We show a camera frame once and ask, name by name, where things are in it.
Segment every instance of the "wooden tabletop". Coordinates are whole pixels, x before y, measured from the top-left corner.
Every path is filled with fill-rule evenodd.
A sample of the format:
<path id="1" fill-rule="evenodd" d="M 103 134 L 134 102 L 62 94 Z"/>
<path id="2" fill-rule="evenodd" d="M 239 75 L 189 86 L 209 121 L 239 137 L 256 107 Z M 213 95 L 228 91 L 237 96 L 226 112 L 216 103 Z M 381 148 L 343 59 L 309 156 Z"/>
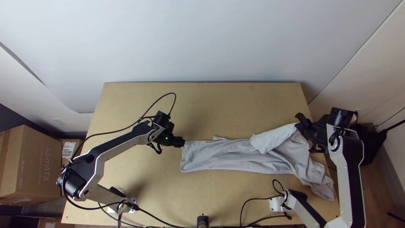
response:
<path id="1" fill-rule="evenodd" d="M 294 115 L 298 112 L 311 119 L 299 83 L 106 83 L 88 135 L 130 125 L 168 92 L 177 94 L 171 113 L 174 134 L 187 141 L 211 140 L 214 135 L 250 138 L 254 133 L 297 122 Z M 158 110 L 168 113 L 172 102 L 173 96 L 167 96 L 148 114 L 154 115 Z M 125 132 L 93 137 L 85 143 L 82 153 Z M 323 154 L 311 157 L 326 164 Z M 339 215 L 337 200 L 328 201 L 313 194 L 294 175 L 225 170 L 181 173 L 180 159 L 181 148 L 163 147 L 163 153 L 158 155 L 150 147 L 135 146 L 105 163 L 104 177 L 99 184 L 118 188 L 128 197 L 137 198 L 142 209 L 180 226 L 196 226 L 197 216 L 203 213 L 209 216 L 211 226 L 239 225 L 244 201 L 277 195 L 271 184 L 274 178 L 285 188 L 305 192 L 309 203 L 327 221 Z M 90 200 L 78 204 L 97 206 Z M 247 225 L 278 214 L 271 212 L 267 200 L 250 201 L 245 206 L 242 221 Z M 290 215 L 292 220 L 283 217 L 260 224 L 302 223 L 294 213 Z M 122 219 L 136 225 L 165 226 L 142 212 L 126 213 Z M 117 225 L 101 210 L 86 211 L 69 203 L 62 222 Z"/>

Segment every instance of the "black cable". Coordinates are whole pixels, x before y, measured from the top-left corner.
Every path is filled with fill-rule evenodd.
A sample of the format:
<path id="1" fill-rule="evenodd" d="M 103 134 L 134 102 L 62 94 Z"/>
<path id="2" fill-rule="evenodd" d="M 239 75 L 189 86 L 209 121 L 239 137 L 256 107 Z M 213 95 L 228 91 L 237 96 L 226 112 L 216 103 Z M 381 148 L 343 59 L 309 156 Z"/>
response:
<path id="1" fill-rule="evenodd" d="M 264 218 L 261 218 L 261 219 L 259 219 L 259 220 L 256 220 L 256 221 L 250 223 L 248 226 L 253 226 L 254 224 L 256 224 L 256 223 L 258 223 L 258 222 L 261 222 L 261 221 L 263 221 L 263 220 L 266 220 L 266 219 L 280 218 L 280 217 L 286 217 L 286 218 L 288 218 L 289 220 L 292 219 L 291 216 L 286 215 L 286 214 L 285 214 L 285 215 L 274 215 L 274 216 L 264 217 Z"/>
<path id="2" fill-rule="evenodd" d="M 251 200 L 269 200 L 269 199 L 280 197 L 280 196 L 283 196 L 283 195 L 276 195 L 276 196 L 267 197 L 267 198 L 251 198 L 251 199 L 246 200 L 243 203 L 242 208 L 240 209 L 239 226 L 242 227 L 242 212 L 243 212 L 243 208 L 245 207 L 246 203 L 248 203 Z"/>
<path id="3" fill-rule="evenodd" d="M 275 190 L 278 194 L 284 195 L 284 193 L 282 193 L 282 192 L 280 192 L 279 190 L 277 190 L 277 188 L 274 186 L 274 182 L 277 182 L 277 183 L 281 186 L 281 189 L 282 189 L 283 192 L 284 192 L 284 187 L 283 187 L 283 185 L 282 185 L 277 179 L 273 179 L 272 185 L 273 185 L 274 190 Z"/>
<path id="4" fill-rule="evenodd" d="M 396 216 L 396 215 L 393 214 L 393 213 L 388 212 L 387 215 L 389 215 L 389 216 L 391 216 L 391 217 L 393 217 L 393 218 L 396 218 L 396 219 L 398 219 L 399 221 L 405 223 L 405 219 L 400 218 L 400 217 Z"/>
<path id="5" fill-rule="evenodd" d="M 147 211 L 145 211 L 145 210 L 143 210 L 143 209 L 141 209 L 141 208 L 139 208 L 138 210 L 141 211 L 141 212 L 143 212 L 143 213 L 145 213 L 145 214 L 147 214 L 147 215 L 149 215 L 150 217 L 152 217 L 152 218 L 158 220 L 159 222 L 168 225 L 168 226 L 175 227 L 175 228 L 186 228 L 186 227 L 177 226 L 177 225 L 173 225 L 173 224 L 170 224 L 170 223 L 168 223 L 168 222 L 165 222 L 165 221 L 159 219 L 158 217 L 154 216 L 153 214 L 151 214 L 151 213 L 149 213 L 149 212 L 147 212 Z"/>
<path id="6" fill-rule="evenodd" d="M 387 122 L 388 120 L 390 120 L 391 118 L 393 118 L 394 116 L 396 116 L 398 113 L 402 112 L 402 110 L 404 110 L 404 109 L 405 109 L 405 106 L 404 106 L 401 110 L 397 111 L 397 112 L 396 112 L 394 115 L 392 115 L 390 118 L 388 118 L 386 121 L 384 121 L 384 122 L 382 122 L 382 123 L 377 124 L 376 126 L 374 126 L 374 127 L 373 127 L 373 130 L 376 130 L 380 125 L 384 124 L 385 122 Z"/>
<path id="7" fill-rule="evenodd" d="M 84 142 L 86 142 L 89 138 L 94 137 L 94 136 L 100 136 L 100 135 L 106 135 L 106 134 L 117 133 L 117 132 L 120 132 L 120 131 L 123 131 L 123 130 L 126 130 L 126 129 L 132 127 L 133 125 L 139 123 L 143 118 L 145 118 L 145 115 L 148 113 L 148 111 L 149 111 L 160 99 L 162 99 L 162 98 L 164 98 L 165 96 L 170 95 L 170 94 L 173 94 L 173 95 L 174 95 L 174 101 L 173 101 L 172 107 L 171 107 L 171 109 L 170 109 L 170 112 L 171 112 L 172 109 L 173 109 L 173 107 L 174 107 L 174 104 L 175 104 L 175 102 L 176 102 L 176 97 L 177 97 L 176 94 L 173 93 L 173 92 L 166 93 L 166 94 L 162 95 L 160 98 L 158 98 L 155 102 L 153 102 L 153 104 L 152 104 L 151 106 L 149 106 L 149 108 L 143 113 L 143 115 L 142 115 L 137 121 L 135 121 L 133 124 L 129 125 L 128 127 L 123 128 L 123 129 L 120 129 L 120 130 L 115 130 L 115 131 L 110 131 L 110 132 L 104 132 L 104 133 L 93 134 L 93 135 L 90 135 L 89 137 L 85 138 L 85 139 L 79 144 L 79 146 L 77 147 L 77 149 L 74 151 L 74 153 L 73 153 L 72 156 L 70 157 L 70 160 L 71 160 L 72 162 L 74 162 L 74 157 L 76 156 L 77 152 L 78 152 L 79 149 L 83 146 Z M 104 207 L 107 207 L 107 206 L 110 206 L 110 205 L 114 205 L 114 204 L 119 204 L 119 203 L 120 203 L 120 202 L 115 202 L 115 203 L 112 203 L 112 204 L 104 205 L 104 206 L 102 206 L 102 207 L 86 208 L 86 207 L 79 206 L 79 205 L 77 205 L 76 203 L 74 203 L 73 201 L 71 201 L 71 200 L 69 199 L 68 195 L 66 194 L 66 188 L 65 188 L 65 185 L 66 185 L 66 175 L 67 175 L 67 173 L 68 173 L 68 170 L 69 170 L 69 168 L 70 168 L 70 165 L 71 165 L 71 163 L 67 163 L 67 166 L 66 166 L 66 168 L 65 168 L 65 172 L 64 172 L 63 177 L 62 177 L 62 187 L 61 187 L 61 189 L 62 189 L 62 195 L 65 196 L 66 200 L 67 200 L 70 204 L 72 204 L 72 205 L 74 205 L 75 207 L 78 207 L 78 208 L 80 208 L 80 209 L 83 209 L 83 210 L 97 210 L 97 209 L 101 209 L 101 208 L 104 208 Z"/>
<path id="8" fill-rule="evenodd" d="M 103 208 L 100 208 L 100 209 L 101 209 L 106 215 L 108 215 L 110 218 L 112 218 L 112 219 L 114 219 L 115 221 L 117 221 L 118 224 L 119 224 L 119 223 L 123 223 L 123 224 L 129 225 L 129 226 L 135 227 L 135 228 L 144 228 L 143 226 L 138 226 L 138 225 L 134 225 L 134 224 L 130 224 L 130 223 L 123 222 L 123 221 L 121 221 L 120 215 L 118 216 L 119 219 L 117 219 L 117 218 L 114 218 L 112 215 L 110 215 L 108 212 L 106 212 Z"/>
<path id="9" fill-rule="evenodd" d="M 330 168 L 330 169 L 332 169 L 332 170 L 335 170 L 335 171 L 337 171 L 335 168 L 333 168 L 333 167 L 330 167 L 330 166 L 328 166 L 328 168 Z"/>
<path id="10" fill-rule="evenodd" d="M 118 228 L 121 228 L 121 218 L 122 218 L 122 213 L 118 215 Z"/>

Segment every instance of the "barcode label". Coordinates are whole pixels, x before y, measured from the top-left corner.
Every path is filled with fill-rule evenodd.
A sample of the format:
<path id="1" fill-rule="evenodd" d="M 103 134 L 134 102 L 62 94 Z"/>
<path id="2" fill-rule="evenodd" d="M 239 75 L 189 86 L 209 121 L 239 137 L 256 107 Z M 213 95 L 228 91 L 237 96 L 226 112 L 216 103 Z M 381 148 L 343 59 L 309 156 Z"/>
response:
<path id="1" fill-rule="evenodd" d="M 73 154 L 73 150 L 75 149 L 75 142 L 65 142 L 63 145 L 63 150 L 62 150 L 62 157 L 69 158 Z"/>

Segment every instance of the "wooden floor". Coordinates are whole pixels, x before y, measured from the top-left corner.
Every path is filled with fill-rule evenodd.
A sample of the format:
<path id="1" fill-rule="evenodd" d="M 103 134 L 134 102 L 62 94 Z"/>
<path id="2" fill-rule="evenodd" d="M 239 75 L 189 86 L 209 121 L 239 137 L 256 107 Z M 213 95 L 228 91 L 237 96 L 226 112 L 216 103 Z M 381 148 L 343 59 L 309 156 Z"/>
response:
<path id="1" fill-rule="evenodd" d="M 330 164 L 330 173 L 334 182 L 336 180 L 336 171 L 333 170 L 333 164 Z M 360 168 L 362 174 L 364 206 L 366 210 L 367 228 L 403 228 L 405 223 L 400 222 L 387 215 L 387 212 L 394 212 L 393 201 L 388 193 L 387 185 L 381 174 L 378 163 L 374 161 L 368 166 Z M 114 226 L 96 226 L 96 225 L 76 225 L 76 228 L 112 228 Z"/>

